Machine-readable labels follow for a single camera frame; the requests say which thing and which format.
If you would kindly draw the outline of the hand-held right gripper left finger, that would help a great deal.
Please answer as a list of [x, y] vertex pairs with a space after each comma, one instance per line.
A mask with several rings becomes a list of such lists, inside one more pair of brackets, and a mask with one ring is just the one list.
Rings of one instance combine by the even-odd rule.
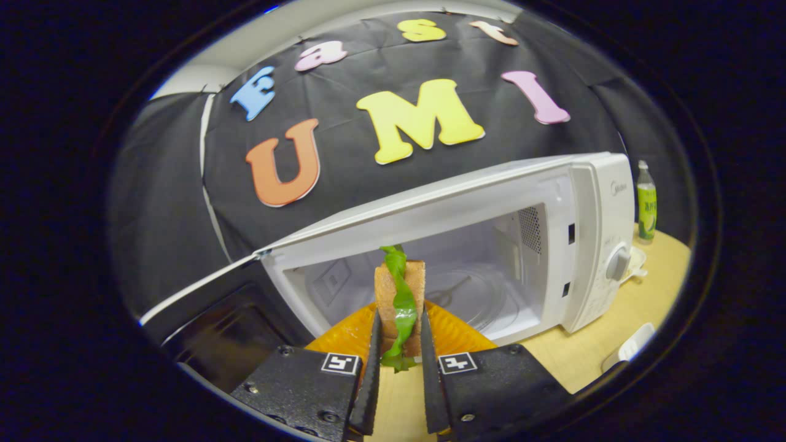
[[242, 411], [309, 441], [361, 441], [373, 433], [383, 330], [373, 305], [325, 334], [333, 343], [353, 339], [365, 355], [279, 346], [236, 389]]

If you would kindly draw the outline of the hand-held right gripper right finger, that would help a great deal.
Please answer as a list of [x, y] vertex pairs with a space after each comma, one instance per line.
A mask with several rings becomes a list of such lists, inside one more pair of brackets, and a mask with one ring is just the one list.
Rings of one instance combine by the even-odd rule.
[[432, 302], [421, 325], [427, 431], [438, 439], [528, 432], [574, 400], [522, 344], [497, 346]]

